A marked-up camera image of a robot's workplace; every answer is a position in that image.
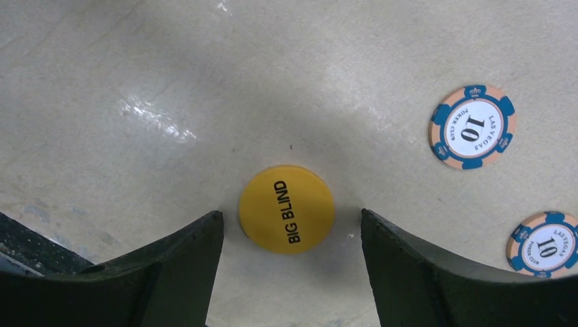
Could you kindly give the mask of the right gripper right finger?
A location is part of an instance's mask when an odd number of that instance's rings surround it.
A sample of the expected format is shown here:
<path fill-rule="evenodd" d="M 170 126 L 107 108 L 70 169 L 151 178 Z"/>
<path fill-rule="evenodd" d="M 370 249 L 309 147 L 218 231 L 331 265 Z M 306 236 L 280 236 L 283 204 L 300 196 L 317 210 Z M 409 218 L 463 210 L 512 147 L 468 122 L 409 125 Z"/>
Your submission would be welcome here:
<path fill-rule="evenodd" d="M 577 277 L 487 266 L 361 211 L 361 240 L 382 326 L 576 326 Z"/>

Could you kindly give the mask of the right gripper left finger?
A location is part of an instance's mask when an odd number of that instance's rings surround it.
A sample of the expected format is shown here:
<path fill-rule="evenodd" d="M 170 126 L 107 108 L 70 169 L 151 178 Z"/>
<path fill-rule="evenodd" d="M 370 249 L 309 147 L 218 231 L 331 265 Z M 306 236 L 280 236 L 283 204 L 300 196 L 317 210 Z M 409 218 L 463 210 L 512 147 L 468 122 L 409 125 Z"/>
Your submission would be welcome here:
<path fill-rule="evenodd" d="M 76 273 L 1 271 L 2 326 L 205 326 L 224 217 L 203 217 Z"/>

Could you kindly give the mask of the yellow big blind button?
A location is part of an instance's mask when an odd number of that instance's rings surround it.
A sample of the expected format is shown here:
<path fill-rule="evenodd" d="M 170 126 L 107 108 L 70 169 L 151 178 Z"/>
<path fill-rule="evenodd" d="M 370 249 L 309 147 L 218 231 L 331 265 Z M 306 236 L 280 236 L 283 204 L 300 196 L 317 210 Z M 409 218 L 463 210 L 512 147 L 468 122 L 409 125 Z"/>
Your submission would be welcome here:
<path fill-rule="evenodd" d="M 319 245 L 335 223 L 335 203 L 327 184 L 312 171 L 291 165 L 267 168 L 244 187 L 239 223 L 258 246 L 298 254 Z"/>

